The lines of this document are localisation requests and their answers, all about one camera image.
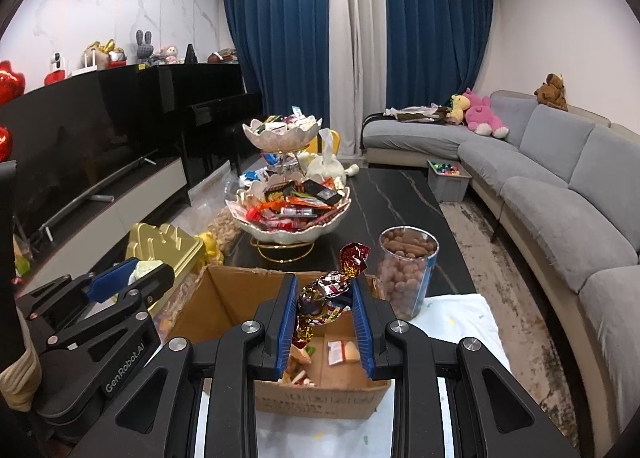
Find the coffee table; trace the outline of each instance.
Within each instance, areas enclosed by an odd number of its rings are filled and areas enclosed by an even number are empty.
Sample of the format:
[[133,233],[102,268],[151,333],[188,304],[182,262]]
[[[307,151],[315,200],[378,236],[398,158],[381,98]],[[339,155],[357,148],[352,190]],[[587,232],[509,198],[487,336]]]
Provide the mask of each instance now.
[[[293,263],[272,263],[251,245],[251,236],[242,232],[225,264],[243,268],[267,268],[284,272],[338,270],[338,253],[351,242],[372,248],[368,272],[375,274],[382,256],[378,237],[389,227],[412,226],[431,233],[440,244],[436,267],[427,296],[474,294],[476,289],[458,244],[438,202],[420,170],[363,168],[348,179],[352,203],[338,228],[321,236],[308,256]],[[295,250],[272,250],[274,259],[291,257]]]

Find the candy wrapper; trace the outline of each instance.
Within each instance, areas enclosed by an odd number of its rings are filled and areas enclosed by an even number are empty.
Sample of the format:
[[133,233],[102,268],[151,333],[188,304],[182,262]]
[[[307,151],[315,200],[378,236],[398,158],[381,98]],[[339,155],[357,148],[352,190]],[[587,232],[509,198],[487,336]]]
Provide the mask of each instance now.
[[304,348],[313,336],[313,326],[335,321],[351,309],[351,279],[367,268],[371,249],[359,243],[340,251],[340,271],[333,271],[303,287],[298,295],[298,321],[293,344]]

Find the gray plush rabbit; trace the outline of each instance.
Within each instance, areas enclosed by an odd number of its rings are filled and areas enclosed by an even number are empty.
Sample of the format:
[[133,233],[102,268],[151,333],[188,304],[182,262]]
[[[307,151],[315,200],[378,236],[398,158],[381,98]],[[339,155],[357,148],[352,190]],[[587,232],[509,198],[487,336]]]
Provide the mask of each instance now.
[[142,44],[142,30],[136,32],[136,41],[138,42],[138,60],[148,60],[154,52],[154,47],[151,45],[151,32],[148,30],[145,32],[145,43]]

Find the gray sectional sofa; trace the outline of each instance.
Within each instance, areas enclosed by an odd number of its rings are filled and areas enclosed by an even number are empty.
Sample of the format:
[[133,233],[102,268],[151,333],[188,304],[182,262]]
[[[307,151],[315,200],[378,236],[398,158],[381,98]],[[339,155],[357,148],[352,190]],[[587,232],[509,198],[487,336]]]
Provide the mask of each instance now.
[[602,457],[640,406],[640,136],[579,108],[499,91],[505,140],[463,126],[379,121],[372,164],[459,160],[518,247],[562,323]]

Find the white curtain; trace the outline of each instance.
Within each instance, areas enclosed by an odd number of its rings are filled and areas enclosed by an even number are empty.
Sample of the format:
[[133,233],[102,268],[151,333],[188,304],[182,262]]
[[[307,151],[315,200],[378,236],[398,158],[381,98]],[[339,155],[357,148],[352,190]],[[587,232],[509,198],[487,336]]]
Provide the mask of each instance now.
[[362,121],[386,103],[386,0],[329,0],[329,105],[338,155],[360,154]]

